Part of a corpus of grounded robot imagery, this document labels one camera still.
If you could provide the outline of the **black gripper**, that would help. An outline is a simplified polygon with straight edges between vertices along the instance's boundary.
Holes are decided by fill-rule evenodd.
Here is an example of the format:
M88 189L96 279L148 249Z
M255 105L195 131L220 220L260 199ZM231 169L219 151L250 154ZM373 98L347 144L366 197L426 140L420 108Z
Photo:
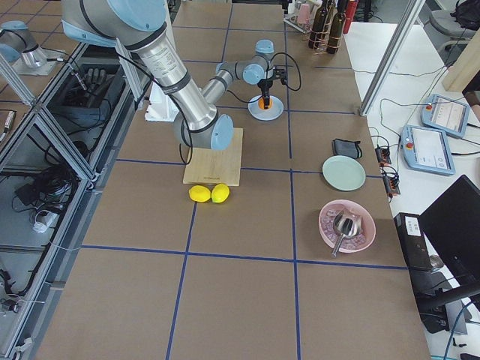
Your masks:
M269 89L273 86L275 80L280 80L280 83L284 86L288 85L288 76L285 67L274 67L267 72L265 79L261 79L257 83L257 86L261 91L263 110L268 110L270 108Z

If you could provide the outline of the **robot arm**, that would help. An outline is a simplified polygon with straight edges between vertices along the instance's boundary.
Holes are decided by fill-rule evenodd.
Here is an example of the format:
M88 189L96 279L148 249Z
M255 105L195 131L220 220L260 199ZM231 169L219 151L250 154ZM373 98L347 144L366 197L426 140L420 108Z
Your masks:
M1 54L20 75L47 76L56 65L20 20L1 24Z
M167 37L163 1L63 1L62 25L71 39L99 47L122 44L136 53L163 93L179 110L174 121L178 141L193 148L224 150L233 138L233 120L215 106L235 80L256 85L261 95L248 102L250 114L261 121L277 119L284 111L280 99L269 94L284 70L273 65L274 45L259 40L247 61L224 62L205 88L199 88Z

